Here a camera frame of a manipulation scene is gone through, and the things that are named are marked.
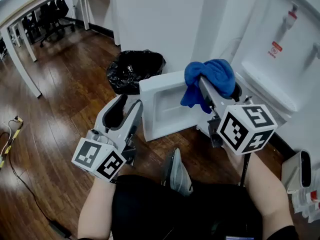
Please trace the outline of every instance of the black chair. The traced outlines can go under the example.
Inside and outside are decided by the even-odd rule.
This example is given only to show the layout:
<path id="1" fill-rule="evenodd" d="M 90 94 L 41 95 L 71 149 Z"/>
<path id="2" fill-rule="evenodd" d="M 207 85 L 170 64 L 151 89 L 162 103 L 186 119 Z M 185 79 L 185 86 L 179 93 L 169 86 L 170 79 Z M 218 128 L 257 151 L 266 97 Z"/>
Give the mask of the black chair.
<path id="1" fill-rule="evenodd" d="M 60 40 L 62 36 L 59 34 L 58 30 L 70 27 L 72 32 L 75 31 L 75 25 L 73 23 L 63 25 L 59 22 L 59 19 L 65 17 L 69 11 L 65 0 L 56 0 L 56 3 L 53 0 L 49 5 L 46 3 L 40 7 L 40 11 L 41 15 L 38 26 L 42 26 L 46 30 L 46 34 L 40 42 L 40 47 L 44 47 L 43 42 L 53 33 L 56 33 L 58 36 L 57 40 Z"/>

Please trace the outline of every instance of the trash can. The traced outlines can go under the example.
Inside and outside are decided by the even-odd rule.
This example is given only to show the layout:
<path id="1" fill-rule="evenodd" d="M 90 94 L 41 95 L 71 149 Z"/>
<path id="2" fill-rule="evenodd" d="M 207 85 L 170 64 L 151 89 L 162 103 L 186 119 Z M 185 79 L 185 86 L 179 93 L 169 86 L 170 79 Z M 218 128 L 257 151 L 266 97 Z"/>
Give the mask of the trash can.
<path id="1" fill-rule="evenodd" d="M 139 81 L 160 75 L 166 65 L 164 57 L 150 50 L 122 51 L 106 70 L 116 94 L 140 94 Z"/>

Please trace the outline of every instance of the gray shoe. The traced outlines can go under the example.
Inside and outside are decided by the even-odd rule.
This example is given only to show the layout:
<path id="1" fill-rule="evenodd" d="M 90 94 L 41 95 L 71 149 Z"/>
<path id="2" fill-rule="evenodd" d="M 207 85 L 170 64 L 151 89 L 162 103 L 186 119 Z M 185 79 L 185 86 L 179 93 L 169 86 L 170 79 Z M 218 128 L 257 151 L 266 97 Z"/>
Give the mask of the gray shoe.
<path id="1" fill-rule="evenodd" d="M 164 161 L 162 185 L 188 197 L 194 191 L 190 176 L 181 161 L 180 149 L 175 148 Z"/>

